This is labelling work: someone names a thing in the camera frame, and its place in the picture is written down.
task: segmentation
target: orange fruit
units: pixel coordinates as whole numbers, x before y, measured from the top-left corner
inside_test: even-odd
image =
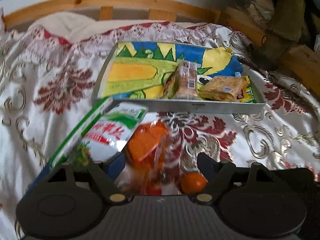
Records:
[[[207,180],[198,172],[190,172],[183,175],[181,188],[187,195],[193,195],[202,191],[207,186]]]

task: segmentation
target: bed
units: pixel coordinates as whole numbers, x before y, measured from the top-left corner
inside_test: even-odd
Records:
[[[119,6],[146,9],[148,19],[112,20],[113,7]],[[70,12],[80,8],[98,11],[99,21]],[[176,22],[182,16],[200,23]],[[171,127],[180,137],[177,147],[188,153],[171,160],[168,167],[182,163],[190,167],[190,145],[208,147],[210,139],[211,157],[217,161],[230,160],[242,167],[260,162],[269,169],[306,167],[320,180],[320,105],[295,79],[251,62],[252,43],[261,44],[264,36],[255,27],[243,26],[243,32],[242,25],[240,30],[224,27],[220,24],[232,25],[224,12],[172,0],[51,0],[2,19],[0,239],[23,236],[16,204],[91,109],[95,80],[117,41],[230,48],[267,101],[256,115],[151,113]],[[13,30],[23,24],[26,31]]]

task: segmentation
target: barcode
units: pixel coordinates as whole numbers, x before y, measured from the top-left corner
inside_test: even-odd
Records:
[[[181,75],[181,76],[186,76],[186,77],[189,76],[189,68],[188,68],[188,66],[183,66],[183,67],[180,69],[180,75]]]
[[[194,79],[188,79],[188,88],[194,89],[196,87]]]

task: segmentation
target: red lace edge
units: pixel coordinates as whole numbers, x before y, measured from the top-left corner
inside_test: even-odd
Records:
[[[109,30],[105,33],[99,33],[99,35],[109,35],[111,32],[113,32],[114,30],[123,30],[123,31],[129,31],[133,26],[142,26],[142,27],[145,27],[145,28],[149,28],[151,27],[152,24],[154,23],[158,23],[162,26],[167,26],[170,24],[170,22],[150,22],[150,23],[141,23],[141,24],[133,24],[133,25],[128,25],[128,26],[124,26],[124,27],[119,27],[119,28],[115,28],[115,29],[112,29],[112,30]],[[188,28],[185,28],[185,29],[188,29],[188,30],[196,30],[197,28],[199,27],[202,27],[202,26],[205,26],[205,25],[209,25],[209,24],[203,24],[203,25],[200,25],[200,26],[192,26],[192,27],[188,27]],[[46,30],[42,25],[41,25],[42,29],[44,30],[44,37],[46,39],[49,39],[49,38],[57,38],[58,41],[59,41],[59,44],[62,45],[62,46],[72,46],[73,44],[75,43],[82,43],[82,42],[88,42],[92,39],[92,37],[90,38],[87,38],[87,39],[84,39],[84,40],[81,40],[81,41],[77,41],[77,42],[74,42],[74,43],[71,43],[70,41],[68,41],[67,39],[61,37],[61,36],[58,36],[58,35],[55,35],[53,33],[50,33],[48,30]]]

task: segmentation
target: food label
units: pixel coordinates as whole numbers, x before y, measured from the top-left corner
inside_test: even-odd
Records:
[[[232,91],[232,88],[223,88],[222,91],[225,93],[230,93]]]
[[[95,124],[84,137],[109,145],[112,137],[120,140],[123,132],[123,127],[121,125],[117,126],[115,122],[99,122]]]
[[[183,66],[180,68],[180,75],[187,77],[190,75],[189,66],[185,62],[183,63]]]
[[[188,88],[194,89],[195,87],[196,87],[196,82],[195,82],[195,80],[188,78]]]
[[[237,96],[237,99],[242,99],[242,98],[243,98],[243,90],[241,89]]]

